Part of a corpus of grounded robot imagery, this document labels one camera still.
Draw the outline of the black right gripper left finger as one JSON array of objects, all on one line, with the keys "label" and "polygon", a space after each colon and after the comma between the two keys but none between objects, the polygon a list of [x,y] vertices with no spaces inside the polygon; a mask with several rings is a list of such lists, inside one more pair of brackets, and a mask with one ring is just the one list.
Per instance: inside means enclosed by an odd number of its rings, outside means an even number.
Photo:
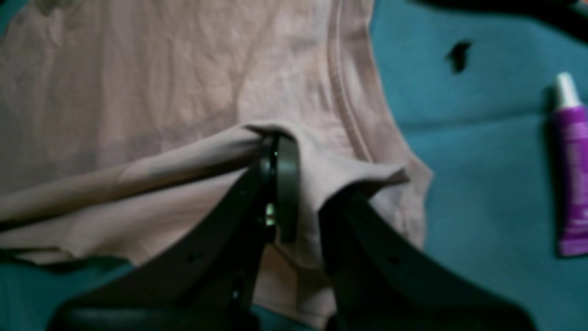
[{"label": "black right gripper left finger", "polygon": [[149,262],[63,304],[50,331],[256,331],[250,306],[267,244],[292,243],[300,152],[281,134],[187,235]]}]

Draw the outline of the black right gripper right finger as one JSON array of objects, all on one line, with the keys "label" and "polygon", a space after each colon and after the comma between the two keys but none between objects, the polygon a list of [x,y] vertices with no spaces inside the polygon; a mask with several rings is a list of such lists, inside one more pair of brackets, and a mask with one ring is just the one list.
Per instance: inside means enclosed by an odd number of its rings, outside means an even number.
[{"label": "black right gripper right finger", "polygon": [[516,304],[458,277],[391,228],[359,190],[319,212],[336,314],[328,331],[533,331]]}]

